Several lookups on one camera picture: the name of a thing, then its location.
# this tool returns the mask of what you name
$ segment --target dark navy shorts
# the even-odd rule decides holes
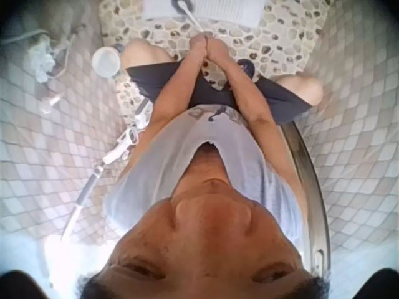
[[[126,71],[136,83],[140,93],[154,103],[179,65],[180,62],[165,62],[129,67]],[[292,121],[297,115],[312,108],[288,89],[264,77],[261,77],[255,85],[266,98],[277,124]],[[199,72],[188,108],[207,104],[226,105],[239,111],[232,91],[213,88],[202,72]]]

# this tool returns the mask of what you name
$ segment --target gray t-shirt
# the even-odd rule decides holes
[[[235,190],[261,203],[293,243],[302,235],[302,215],[294,193],[269,165],[242,116],[222,105],[191,108],[167,124],[105,200],[122,230],[131,229],[157,201],[172,195],[203,143],[219,150]]]

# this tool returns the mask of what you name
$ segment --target nose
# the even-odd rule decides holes
[[[247,205],[219,195],[181,201],[176,206],[175,217],[176,228],[203,243],[202,246],[243,237],[251,225],[251,210]]]

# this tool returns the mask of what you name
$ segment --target white floor mat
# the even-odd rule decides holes
[[[193,14],[201,18],[233,22],[246,27],[259,25],[266,0],[191,0]],[[179,16],[170,0],[143,0],[144,19]]]

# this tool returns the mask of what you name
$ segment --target knee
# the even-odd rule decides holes
[[[304,80],[304,93],[306,94],[306,100],[312,106],[316,106],[323,99],[323,85],[320,80],[312,77],[302,78]]]
[[[312,106],[316,106],[323,99],[323,85],[316,78],[286,75],[277,80],[277,83]]]
[[[122,66],[127,69],[128,67],[140,65],[141,61],[147,60],[147,57],[151,55],[153,47],[144,39],[132,39],[125,46],[122,54],[120,54]]]

